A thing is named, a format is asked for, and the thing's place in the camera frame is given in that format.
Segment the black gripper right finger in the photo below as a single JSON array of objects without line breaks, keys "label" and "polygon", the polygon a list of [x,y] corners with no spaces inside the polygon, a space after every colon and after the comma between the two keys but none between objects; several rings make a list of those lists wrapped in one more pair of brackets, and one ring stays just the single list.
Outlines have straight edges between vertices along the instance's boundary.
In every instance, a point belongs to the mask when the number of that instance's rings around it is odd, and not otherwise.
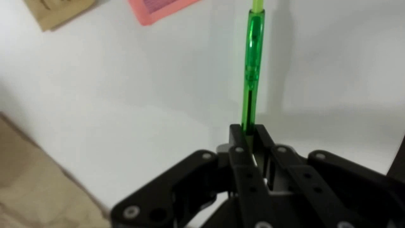
[{"label": "black gripper right finger", "polygon": [[276,146],[263,126],[254,127],[254,146],[264,151],[263,174],[268,188],[291,190],[280,204],[286,228],[361,228],[366,224],[305,159],[292,148]]}]

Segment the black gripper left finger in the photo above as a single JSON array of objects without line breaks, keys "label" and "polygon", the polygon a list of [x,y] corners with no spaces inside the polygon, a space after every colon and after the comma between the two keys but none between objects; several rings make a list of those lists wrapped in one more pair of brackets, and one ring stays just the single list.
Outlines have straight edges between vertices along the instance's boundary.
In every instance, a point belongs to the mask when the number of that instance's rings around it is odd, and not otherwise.
[{"label": "black gripper left finger", "polygon": [[229,159],[234,175],[235,192],[243,228],[273,228],[270,216],[268,192],[254,165],[242,127],[229,128]]}]

